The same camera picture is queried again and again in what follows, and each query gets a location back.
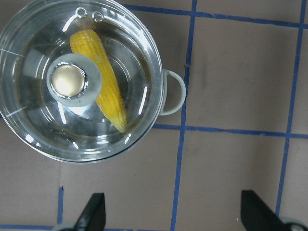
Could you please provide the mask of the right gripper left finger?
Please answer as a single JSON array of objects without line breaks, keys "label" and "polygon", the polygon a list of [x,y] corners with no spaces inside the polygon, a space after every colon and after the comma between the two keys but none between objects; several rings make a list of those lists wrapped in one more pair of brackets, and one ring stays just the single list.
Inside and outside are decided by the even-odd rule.
[{"label": "right gripper left finger", "polygon": [[104,193],[94,193],[74,224],[73,231],[103,231],[106,225]]}]

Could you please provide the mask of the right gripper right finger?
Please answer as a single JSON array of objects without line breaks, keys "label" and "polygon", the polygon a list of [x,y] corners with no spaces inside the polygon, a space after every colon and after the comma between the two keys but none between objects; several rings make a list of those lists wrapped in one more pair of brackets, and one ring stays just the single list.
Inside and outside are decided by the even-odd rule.
[{"label": "right gripper right finger", "polygon": [[282,222],[253,190],[241,192],[241,222],[247,231],[298,230],[298,224]]}]

